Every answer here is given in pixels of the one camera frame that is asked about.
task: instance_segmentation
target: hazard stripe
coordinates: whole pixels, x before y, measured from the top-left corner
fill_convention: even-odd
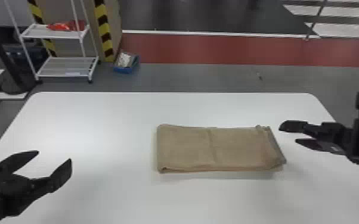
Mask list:
[[[27,1],[29,8],[32,12],[32,16],[35,19],[36,23],[45,24],[43,21],[42,10],[38,7],[36,1],[35,0],[27,0]],[[55,46],[50,39],[43,39],[43,45],[44,47],[47,48],[47,50],[49,50],[51,56],[57,57],[57,54],[55,53]]]
[[[107,17],[106,5],[104,0],[94,0],[95,2],[95,16],[99,25],[99,35],[102,42],[102,49],[106,61],[114,61],[113,41],[110,33],[109,20]]]

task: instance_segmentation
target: shelf rack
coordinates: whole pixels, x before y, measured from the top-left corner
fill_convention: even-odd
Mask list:
[[[37,24],[35,19],[32,18],[32,24],[23,32],[20,33],[18,29],[17,22],[11,11],[10,4],[7,0],[4,0],[4,4],[7,8],[8,14],[10,15],[11,21],[13,22],[14,28],[17,32],[19,40],[22,44],[22,47],[25,52],[25,56],[28,60],[30,69],[35,76],[37,82],[40,82],[40,77],[87,77],[88,82],[92,83],[92,75],[95,70],[97,63],[99,62],[98,51],[95,44],[95,39],[93,33],[90,30],[89,18],[86,13],[85,5],[83,0],[80,0],[83,14],[85,15],[86,26],[83,31],[79,30],[78,16],[76,13],[74,0],[71,1],[72,11],[75,19],[75,25],[77,31],[55,31],[47,28],[47,25]],[[83,46],[83,39],[87,33],[90,33],[94,51],[96,53],[95,57],[87,57],[85,53],[85,48]],[[43,63],[41,68],[36,71],[33,66],[32,60],[29,57],[28,50],[24,44],[24,40],[28,38],[36,39],[74,39],[78,40],[81,46],[82,57],[53,57],[49,50],[49,57]]]

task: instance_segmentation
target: folded cloth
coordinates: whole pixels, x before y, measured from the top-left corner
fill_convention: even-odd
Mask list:
[[[160,125],[157,169],[168,172],[278,170],[286,159],[270,127]]]

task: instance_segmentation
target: black equipment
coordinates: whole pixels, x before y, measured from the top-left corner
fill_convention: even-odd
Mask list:
[[[355,107],[359,111],[359,93]],[[296,139],[296,143],[311,150],[344,155],[351,162],[359,164],[359,117],[352,128],[335,122],[311,125],[305,121],[287,120],[280,125],[280,131],[304,133],[312,138]]]
[[[49,177],[29,179],[14,174],[39,154],[27,151],[0,162],[0,220],[18,216],[35,200],[61,188],[72,175],[71,159],[60,165]]]

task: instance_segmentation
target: gray floor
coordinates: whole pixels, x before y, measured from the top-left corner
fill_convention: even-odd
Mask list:
[[[117,74],[110,64],[97,67],[94,83],[85,79],[46,79],[34,92],[308,92],[345,125],[356,116],[359,68],[247,66],[206,64],[142,64],[134,74]],[[0,105],[0,137],[23,101]]]

